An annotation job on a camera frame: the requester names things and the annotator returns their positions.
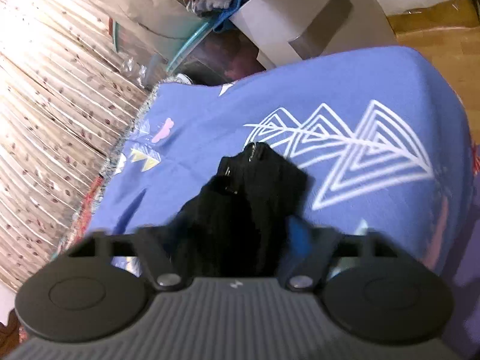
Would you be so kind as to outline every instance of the purple fabric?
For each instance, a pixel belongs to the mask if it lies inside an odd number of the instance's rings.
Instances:
[[[442,339],[470,359],[480,350],[480,175],[474,179],[466,224],[450,249],[441,276],[455,299],[454,313]]]

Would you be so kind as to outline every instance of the beige fabric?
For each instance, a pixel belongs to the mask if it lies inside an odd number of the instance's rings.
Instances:
[[[158,52],[167,61],[202,25],[202,19],[188,12],[177,0],[90,1],[131,31],[150,52]]]
[[[0,0],[0,279],[45,264],[138,106],[88,0]]]

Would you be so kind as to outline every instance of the curtain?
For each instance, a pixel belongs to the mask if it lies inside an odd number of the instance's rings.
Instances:
[[[146,93],[88,0],[0,0],[0,280],[56,249]]]

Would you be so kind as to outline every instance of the ridged gray surface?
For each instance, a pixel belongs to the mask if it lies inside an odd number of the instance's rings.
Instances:
[[[196,279],[158,295],[136,324],[112,337],[85,344],[33,338],[7,359],[458,360],[438,339],[404,347],[363,342],[329,321],[311,295],[283,290],[276,279],[241,282]]]

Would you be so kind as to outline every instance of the beige bag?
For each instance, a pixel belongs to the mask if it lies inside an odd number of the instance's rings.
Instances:
[[[150,52],[170,61],[202,20],[177,0],[90,0],[132,32]]]

